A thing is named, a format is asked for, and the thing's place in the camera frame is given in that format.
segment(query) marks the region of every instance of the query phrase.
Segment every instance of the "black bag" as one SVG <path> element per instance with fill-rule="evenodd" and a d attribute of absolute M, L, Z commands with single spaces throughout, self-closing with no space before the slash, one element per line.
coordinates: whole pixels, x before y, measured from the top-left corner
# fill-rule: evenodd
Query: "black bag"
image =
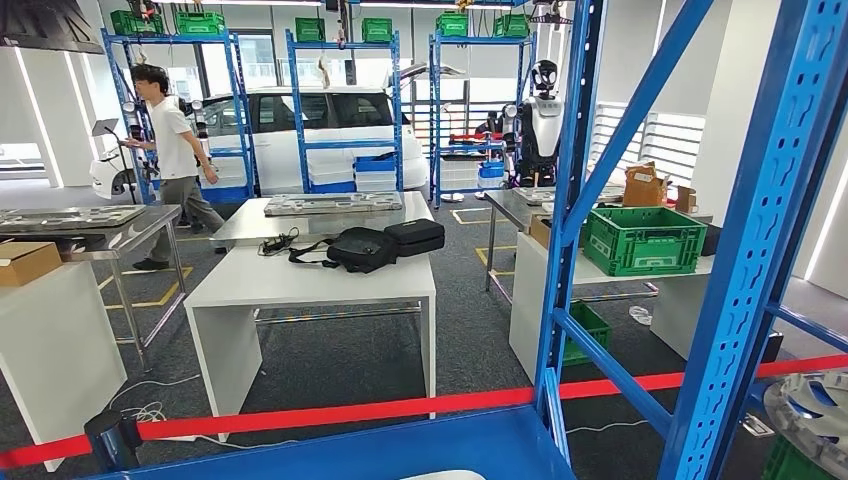
<path fill-rule="evenodd" d="M 299 258 L 314 251 L 322 243 L 329 245 L 329 260 L 304 261 Z M 396 260 L 397 244 L 394 239 L 384 232 L 364 227 L 348 228 L 336 238 L 321 240 L 308 248 L 292 248 L 289 251 L 289 261 L 292 263 L 320 263 L 327 268 L 341 265 L 348 272 L 369 273 L 384 265 L 395 263 Z"/>
<path fill-rule="evenodd" d="M 411 257 L 445 246 L 445 227 L 426 218 L 391 225 L 383 231 L 397 242 L 398 257 Z"/>

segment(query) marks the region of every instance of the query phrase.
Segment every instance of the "stainless steel table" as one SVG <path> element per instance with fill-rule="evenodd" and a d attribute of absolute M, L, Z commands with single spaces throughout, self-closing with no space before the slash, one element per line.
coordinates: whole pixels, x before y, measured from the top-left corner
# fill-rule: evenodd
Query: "stainless steel table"
<path fill-rule="evenodd" d="M 403 208 L 400 210 L 382 210 L 373 212 L 354 212 L 346 214 L 322 213 L 313 215 L 290 215 L 266 217 L 265 205 L 269 198 L 251 198 L 224 223 L 212 236 L 212 241 L 228 246 L 258 245 L 267 238 L 288 233 L 292 228 L 298 230 L 298 242 L 316 242 L 338 235 L 351 227 L 368 227 L 382 230 L 389 225 L 403 223 L 418 218 L 430 218 L 427 204 L 417 192 L 403 194 Z"/>
<path fill-rule="evenodd" d="M 605 192 L 602 192 L 601 196 L 598 197 L 598 202 L 614 203 L 621 201 L 621 192 L 623 191 L 623 187 L 617 185 L 609 185 L 608 187 L 609 188 Z M 522 233 L 529 233 L 530 219 L 533 215 L 545 215 L 547 212 L 545 212 L 541 206 L 527 205 L 527 202 L 513 190 L 486 190 L 483 192 L 483 198 L 492 204 L 492 215 L 489 219 L 489 250 L 486 255 L 486 291 L 488 292 L 491 289 L 492 283 L 494 283 L 495 287 L 497 287 L 501 294 L 503 294 L 506 300 L 512 304 L 512 298 L 509 293 L 507 293 L 504 286 L 492 273 L 492 259 L 494 257 L 492 252 L 495 247 L 495 225 L 497 212 L 500 212 L 504 217 L 512 222 L 512 224 L 515 225 L 515 227 Z M 647 292 L 597 295 L 576 300 L 582 300 L 584 302 L 600 302 L 606 300 L 622 300 L 628 298 L 657 296 L 657 288 L 653 284 L 645 282 L 645 286 L 648 288 Z"/>
<path fill-rule="evenodd" d="M 186 297 L 185 280 L 182 275 L 182 264 L 180 263 L 180 255 L 177 250 L 177 240 L 174 235 L 173 226 L 173 220 L 180 215 L 180 211 L 178 205 L 148 206 L 145 207 L 142 214 L 117 227 L 49 230 L 41 232 L 4 232 L 0 234 L 0 238 L 56 242 L 59 255 L 65 262 L 109 262 L 112 268 L 113 281 L 115 282 L 115 287 L 118 289 L 118 295 L 121 297 L 121 304 L 127 316 L 127 322 L 129 323 L 131 332 L 130 337 L 116 338 L 115 341 L 118 344 L 133 344 L 141 360 L 141 366 L 147 372 L 151 369 L 145 355 L 147 347 L 150 346 L 153 339 L 156 338 L 156 335 L 159 334 L 162 327 L 171 318 L 177 306 Z M 26 210 L 18 210 L 18 212 L 25 213 Z M 143 337 L 133 314 L 132 301 L 127 295 L 118 260 L 126 253 L 137 248 L 144 241 L 150 239 L 162 227 L 165 227 L 168 232 L 168 239 L 171 241 L 171 251 L 173 252 L 174 267 L 177 271 L 179 291 L 171 301 L 168 309 L 153 327 L 153 330 L 146 337 Z"/>

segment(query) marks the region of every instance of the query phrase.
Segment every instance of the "black hair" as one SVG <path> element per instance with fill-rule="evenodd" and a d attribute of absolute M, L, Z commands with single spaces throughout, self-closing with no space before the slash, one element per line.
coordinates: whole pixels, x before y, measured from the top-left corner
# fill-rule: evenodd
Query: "black hair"
<path fill-rule="evenodd" d="M 142 80 L 150 83 L 158 83 L 159 90 L 162 94 L 168 94 L 168 72 L 166 72 L 162 67 L 148 65 L 146 63 L 133 65 L 132 68 L 130 68 L 130 77 L 132 77 L 134 82 Z"/>

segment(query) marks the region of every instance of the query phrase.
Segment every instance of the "gray pants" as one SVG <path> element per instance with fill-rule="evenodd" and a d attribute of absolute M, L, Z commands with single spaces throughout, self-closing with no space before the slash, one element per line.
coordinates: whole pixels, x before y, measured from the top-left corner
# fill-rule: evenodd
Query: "gray pants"
<path fill-rule="evenodd" d="M 211 232 L 217 231 L 224 224 L 224 219 L 218 212 L 212 209 L 209 202 L 200 194 L 200 187 L 195 177 L 172 178 L 162 180 L 159 186 L 162 194 L 163 205 L 180 205 L 196 216 Z M 150 251 L 148 257 L 157 262 L 167 262 L 171 258 L 171 243 L 168 241 L 168 232 L 163 228 L 156 239 L 156 245 Z"/>

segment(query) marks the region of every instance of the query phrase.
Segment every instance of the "white t-shirt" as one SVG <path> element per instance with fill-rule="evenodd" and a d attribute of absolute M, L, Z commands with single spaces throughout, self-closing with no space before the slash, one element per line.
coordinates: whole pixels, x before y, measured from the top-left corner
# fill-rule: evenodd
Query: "white t-shirt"
<path fill-rule="evenodd" d="M 190 132 L 191 125 L 177 108 L 177 97 L 166 97 L 159 105 L 151 107 L 150 122 L 156 136 L 156 155 L 159 157 L 159 175 L 163 180 L 194 177 L 197 161 L 194 150 L 181 133 Z"/>

